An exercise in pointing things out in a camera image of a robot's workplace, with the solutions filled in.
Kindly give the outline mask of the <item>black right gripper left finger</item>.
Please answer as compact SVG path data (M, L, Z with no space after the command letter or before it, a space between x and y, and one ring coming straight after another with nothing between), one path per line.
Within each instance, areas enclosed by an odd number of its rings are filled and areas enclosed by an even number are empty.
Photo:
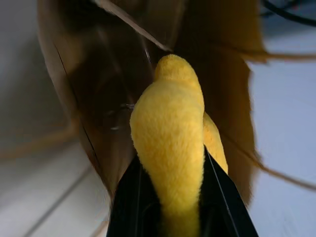
M136 156L115 191L106 237L159 237L160 203Z

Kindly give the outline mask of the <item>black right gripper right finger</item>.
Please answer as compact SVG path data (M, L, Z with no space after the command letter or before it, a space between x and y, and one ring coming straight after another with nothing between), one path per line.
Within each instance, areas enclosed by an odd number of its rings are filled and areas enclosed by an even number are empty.
M200 237L259 237L234 182L207 149L200 190Z

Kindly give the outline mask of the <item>yellow plush toy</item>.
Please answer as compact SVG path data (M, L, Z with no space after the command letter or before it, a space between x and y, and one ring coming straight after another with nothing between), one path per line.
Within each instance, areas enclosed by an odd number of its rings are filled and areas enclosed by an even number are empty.
M136 102L131 138L158 196L165 237L199 237L204 153L228 171L219 130L204 109L198 77L183 58L162 57Z

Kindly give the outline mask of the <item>brown paper bag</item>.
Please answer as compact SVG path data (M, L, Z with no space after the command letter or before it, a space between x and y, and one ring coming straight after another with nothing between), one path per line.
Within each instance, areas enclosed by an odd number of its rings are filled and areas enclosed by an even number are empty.
M252 199L256 157L247 61L316 61L309 53L268 52L259 3L265 0L38 0L39 41L71 124L111 197L135 152L130 112L163 55L194 67L206 112L224 143L229 176Z

